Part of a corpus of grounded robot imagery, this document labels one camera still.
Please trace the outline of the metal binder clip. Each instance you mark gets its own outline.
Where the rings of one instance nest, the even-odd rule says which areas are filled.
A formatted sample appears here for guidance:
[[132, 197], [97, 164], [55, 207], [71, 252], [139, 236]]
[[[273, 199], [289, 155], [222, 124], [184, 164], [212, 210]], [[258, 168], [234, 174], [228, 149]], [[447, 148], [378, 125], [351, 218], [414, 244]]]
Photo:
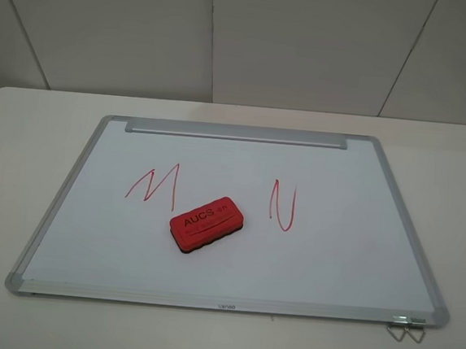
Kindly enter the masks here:
[[423, 318], [411, 317], [405, 326], [406, 334], [416, 343], [421, 344], [425, 340], [426, 320]]
[[407, 335], [409, 322], [406, 316], [394, 316], [393, 321], [386, 326], [387, 333], [396, 342], [402, 342]]

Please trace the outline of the white whiteboard with aluminium frame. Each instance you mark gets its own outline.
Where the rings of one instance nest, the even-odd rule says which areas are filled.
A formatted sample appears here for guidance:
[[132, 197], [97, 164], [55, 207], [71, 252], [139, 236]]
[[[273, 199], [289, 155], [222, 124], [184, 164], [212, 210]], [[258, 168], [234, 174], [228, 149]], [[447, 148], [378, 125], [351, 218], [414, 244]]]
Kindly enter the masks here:
[[[6, 277], [13, 294], [443, 327], [449, 312], [371, 136], [106, 116]], [[222, 197], [243, 228], [183, 254]]]

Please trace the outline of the right metal binder clip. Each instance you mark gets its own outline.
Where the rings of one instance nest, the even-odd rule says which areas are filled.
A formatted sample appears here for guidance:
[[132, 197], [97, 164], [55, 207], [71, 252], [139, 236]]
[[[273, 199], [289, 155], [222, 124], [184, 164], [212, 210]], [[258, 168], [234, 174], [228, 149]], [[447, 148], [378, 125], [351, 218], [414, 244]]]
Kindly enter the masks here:
[[423, 318], [411, 317], [405, 326], [406, 334], [416, 343], [421, 344], [425, 340], [426, 320]]

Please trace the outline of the left metal binder clip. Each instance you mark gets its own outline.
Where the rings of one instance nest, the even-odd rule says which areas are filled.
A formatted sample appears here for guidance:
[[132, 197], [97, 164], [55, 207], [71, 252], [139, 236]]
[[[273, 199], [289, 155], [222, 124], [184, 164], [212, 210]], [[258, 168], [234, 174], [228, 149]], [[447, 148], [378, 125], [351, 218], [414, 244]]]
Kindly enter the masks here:
[[406, 316], [394, 316], [393, 321], [386, 326], [387, 333], [396, 342], [402, 342], [407, 335], [409, 322]]

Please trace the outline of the red whiteboard eraser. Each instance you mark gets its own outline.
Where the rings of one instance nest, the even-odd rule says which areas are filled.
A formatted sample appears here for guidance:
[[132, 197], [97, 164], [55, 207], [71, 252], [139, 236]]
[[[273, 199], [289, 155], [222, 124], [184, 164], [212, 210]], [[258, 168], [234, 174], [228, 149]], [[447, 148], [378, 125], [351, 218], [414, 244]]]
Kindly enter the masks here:
[[222, 197], [174, 216], [170, 233], [183, 254], [189, 254], [243, 228], [244, 216], [230, 197]]

